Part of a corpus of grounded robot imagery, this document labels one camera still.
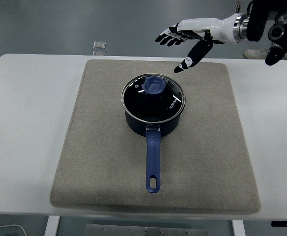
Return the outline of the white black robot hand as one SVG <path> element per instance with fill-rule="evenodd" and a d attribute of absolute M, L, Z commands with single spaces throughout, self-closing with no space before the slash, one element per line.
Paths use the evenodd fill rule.
<path fill-rule="evenodd" d="M 164 30 L 155 39 L 155 42 L 170 47 L 180 45 L 188 40 L 198 40 L 181 64 L 174 69 L 174 73 L 179 73 L 198 64 L 213 48 L 214 44 L 235 43 L 233 35 L 235 19 L 236 15 L 223 20 L 217 18 L 182 20 Z"/>

